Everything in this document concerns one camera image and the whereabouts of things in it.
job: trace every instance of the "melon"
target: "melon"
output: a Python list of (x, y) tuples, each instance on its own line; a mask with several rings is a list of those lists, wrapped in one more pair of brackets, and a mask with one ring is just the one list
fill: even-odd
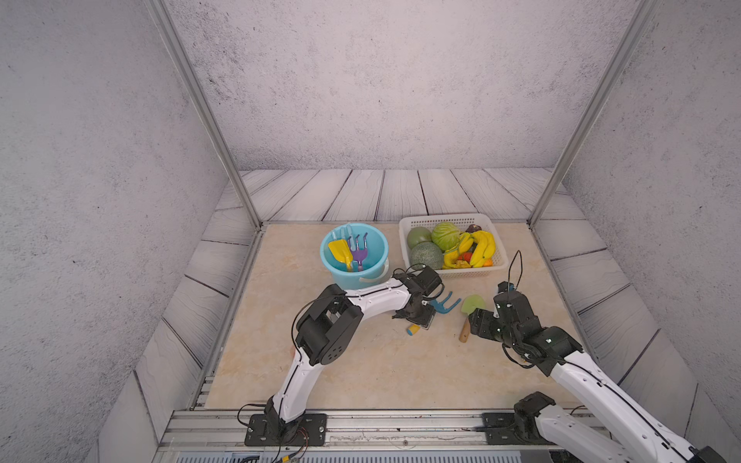
[(409, 249), (414, 249), (419, 243), (431, 242), (432, 235), (430, 231), (424, 227), (415, 227), (409, 230), (407, 235), (407, 246)]
[(412, 265), (424, 264), (433, 270), (440, 270), (442, 268), (442, 251), (434, 243), (419, 243), (409, 252), (409, 263)]

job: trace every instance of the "white plastic basket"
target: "white plastic basket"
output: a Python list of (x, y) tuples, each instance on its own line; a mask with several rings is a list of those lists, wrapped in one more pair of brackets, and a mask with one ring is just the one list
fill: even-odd
[(454, 223), (459, 230), (465, 231), (468, 225), (476, 224), (483, 230), (488, 231), (494, 235), (494, 243), (496, 244), (496, 251), (491, 257), (491, 261), (494, 263), (493, 267), (479, 267), (479, 268), (456, 268), (452, 270), (437, 270), (437, 273), (441, 277), (455, 277), (455, 276), (481, 276), (491, 273), (493, 270), (501, 270), (507, 268), (509, 265), (509, 259), (507, 259), (507, 251), (505, 250), (502, 240), (499, 234), (494, 228), (494, 224), (484, 214), (443, 214), (441, 216), (420, 216), (420, 217), (406, 217), (399, 221), (399, 239), (402, 242), (402, 257), (404, 258), (404, 264), (409, 267), (409, 246), (407, 246), (407, 235), (412, 228), (415, 227), (426, 227), (430, 231), (435, 228), (435, 225), (441, 221), (449, 221)]

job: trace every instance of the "yellow toy shovel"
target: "yellow toy shovel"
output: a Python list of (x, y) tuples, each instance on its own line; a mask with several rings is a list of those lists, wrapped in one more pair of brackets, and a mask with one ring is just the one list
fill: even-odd
[(338, 239), (329, 243), (329, 251), (338, 262), (344, 262), (348, 266), (348, 272), (353, 271), (353, 254), (350, 252), (348, 242), (344, 239)]

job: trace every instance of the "gray wooden floor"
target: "gray wooden floor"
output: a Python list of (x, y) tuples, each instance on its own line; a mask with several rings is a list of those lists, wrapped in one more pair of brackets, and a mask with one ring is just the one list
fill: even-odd
[[(524, 221), (550, 172), (542, 168), (430, 170), (253, 170), (241, 172), (263, 221), (399, 221), (480, 212)], [(240, 207), (229, 186), (217, 210)], [(561, 186), (547, 219), (584, 219)]]
[[(265, 221), (399, 221), (408, 216), (476, 211), (494, 221), (524, 221), (550, 170), (254, 170), (241, 174)], [(700, 447), (712, 445), (729, 462), (741, 461), (738, 440), (563, 186), (536, 234), (604, 371), (678, 434)], [(135, 447), (122, 447), (127, 440), (144, 439), (142, 445), (151, 451), (172, 412), (188, 406), (252, 237), (247, 213), (229, 184), (89, 462), (96, 462), (97, 455), (108, 461), (102, 457), (111, 453), (136, 456)]]

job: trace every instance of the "blue bucket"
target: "blue bucket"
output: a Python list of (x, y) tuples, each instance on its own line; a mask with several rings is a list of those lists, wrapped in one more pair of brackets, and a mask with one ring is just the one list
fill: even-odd
[[(358, 243), (361, 246), (363, 245), (363, 236), (366, 233), (368, 234), (368, 257), (363, 261), (365, 270), (362, 272), (348, 272), (345, 263), (335, 259), (332, 252), (329, 251), (329, 243), (336, 239), (349, 237), (350, 229), (352, 230), (353, 243), (355, 242), (355, 236), (360, 235)], [(345, 224), (330, 231), (322, 240), (319, 256), (327, 270), (332, 274), (334, 282), (343, 290), (359, 290), (383, 283), (386, 272), (388, 272), (388, 240), (379, 229), (367, 224)]]

